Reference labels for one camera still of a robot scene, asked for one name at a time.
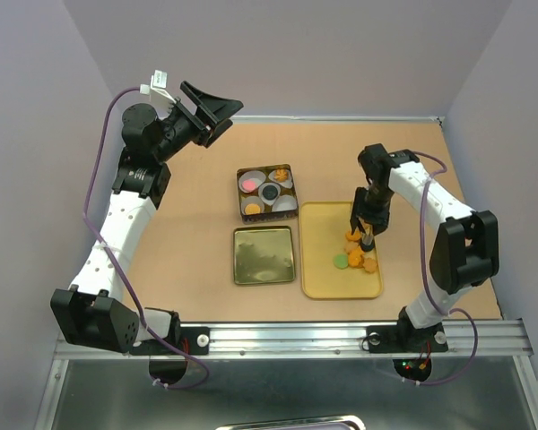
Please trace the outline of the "metal serving tongs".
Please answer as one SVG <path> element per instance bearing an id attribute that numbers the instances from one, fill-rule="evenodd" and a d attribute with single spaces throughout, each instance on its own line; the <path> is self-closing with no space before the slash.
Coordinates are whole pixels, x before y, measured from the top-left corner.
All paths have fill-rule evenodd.
<path id="1" fill-rule="evenodd" d="M 369 244 L 371 242 L 375 242 L 375 238 L 373 234 L 373 227 L 371 227 L 369 224 L 362 225 L 360 229 L 360 233 L 361 233 L 360 243 L 363 242 L 365 244 Z"/>

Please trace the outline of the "pink macaron cookie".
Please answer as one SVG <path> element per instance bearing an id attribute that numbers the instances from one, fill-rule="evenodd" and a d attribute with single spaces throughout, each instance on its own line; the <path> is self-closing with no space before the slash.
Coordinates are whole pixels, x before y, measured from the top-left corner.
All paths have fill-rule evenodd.
<path id="1" fill-rule="evenodd" d="M 242 185 L 242 189 L 246 193 L 251 193 L 257 189 L 257 183 L 255 180 L 251 180 L 251 179 L 245 180 L 242 182 L 241 185 Z"/>

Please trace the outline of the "orange swirl cookie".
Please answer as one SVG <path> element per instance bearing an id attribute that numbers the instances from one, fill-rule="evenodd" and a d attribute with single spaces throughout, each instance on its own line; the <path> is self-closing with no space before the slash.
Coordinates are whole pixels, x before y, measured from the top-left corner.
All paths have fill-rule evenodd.
<path id="1" fill-rule="evenodd" d="M 282 183 L 289 179 L 289 171 L 286 168 L 279 168 L 273 172 L 273 177 L 276 182 Z"/>

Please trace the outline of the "square cookie tin box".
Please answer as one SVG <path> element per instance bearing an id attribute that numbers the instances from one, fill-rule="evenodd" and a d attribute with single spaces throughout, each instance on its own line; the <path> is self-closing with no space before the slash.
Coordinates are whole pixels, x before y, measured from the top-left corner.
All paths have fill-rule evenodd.
<path id="1" fill-rule="evenodd" d="M 245 224 L 298 217 L 299 201 L 289 164 L 241 168 L 236 179 L 239 215 Z"/>

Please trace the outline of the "beige round biscuit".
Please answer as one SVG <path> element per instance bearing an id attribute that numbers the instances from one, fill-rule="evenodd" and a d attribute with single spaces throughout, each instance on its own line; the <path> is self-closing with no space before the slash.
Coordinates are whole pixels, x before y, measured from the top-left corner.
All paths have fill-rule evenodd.
<path id="1" fill-rule="evenodd" d="M 261 211 L 262 211 L 262 208 L 256 203 L 250 203 L 244 209 L 244 212 L 246 215 L 259 214 Z"/>

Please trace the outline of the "gold tin lid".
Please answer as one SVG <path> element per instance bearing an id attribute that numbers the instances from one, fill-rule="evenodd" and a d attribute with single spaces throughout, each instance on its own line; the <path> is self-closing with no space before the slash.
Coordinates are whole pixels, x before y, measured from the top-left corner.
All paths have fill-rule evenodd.
<path id="1" fill-rule="evenodd" d="M 236 228 L 233 281 L 238 286 L 289 283 L 296 279 L 291 228 Z"/>

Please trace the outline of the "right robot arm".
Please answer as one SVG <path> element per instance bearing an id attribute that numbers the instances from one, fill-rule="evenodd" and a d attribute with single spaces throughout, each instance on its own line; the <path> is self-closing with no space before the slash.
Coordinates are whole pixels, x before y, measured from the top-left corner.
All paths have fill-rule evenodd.
<path id="1" fill-rule="evenodd" d="M 447 350 L 443 320 L 456 302 L 499 271 L 499 223 L 491 211 L 477 211 L 457 200 L 423 166 L 422 154 L 389 152 L 372 144 L 359 154 L 367 186 L 355 191 L 350 233 L 360 249 L 375 249 L 376 236 L 389 225 L 394 195 L 420 215 L 420 228 L 432 228 L 435 242 L 421 249 L 422 292 L 396 322 L 368 329 L 364 345 L 373 354 Z"/>

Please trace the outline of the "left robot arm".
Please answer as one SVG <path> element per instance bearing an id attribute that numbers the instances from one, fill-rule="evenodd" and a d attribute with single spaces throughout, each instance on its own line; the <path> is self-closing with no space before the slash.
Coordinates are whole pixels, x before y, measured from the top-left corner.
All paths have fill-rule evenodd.
<path id="1" fill-rule="evenodd" d="M 148 103 L 136 103 L 122 114 L 123 150 L 101 228 L 84 223 L 95 243 L 83 267 L 66 289 L 56 289 L 50 307 L 67 343 L 117 353 L 130 353 L 151 341 L 160 352 L 175 351 L 182 332 L 178 314 L 144 309 L 138 299 L 127 307 L 134 289 L 126 277 L 135 249 L 161 205 L 171 178 L 168 161 L 190 142 L 208 148 L 232 125 L 241 101 L 213 96 L 189 82 L 180 89 L 195 104 L 190 111 L 164 85 L 137 88 L 140 94 L 165 99 L 168 114 L 160 117 Z"/>

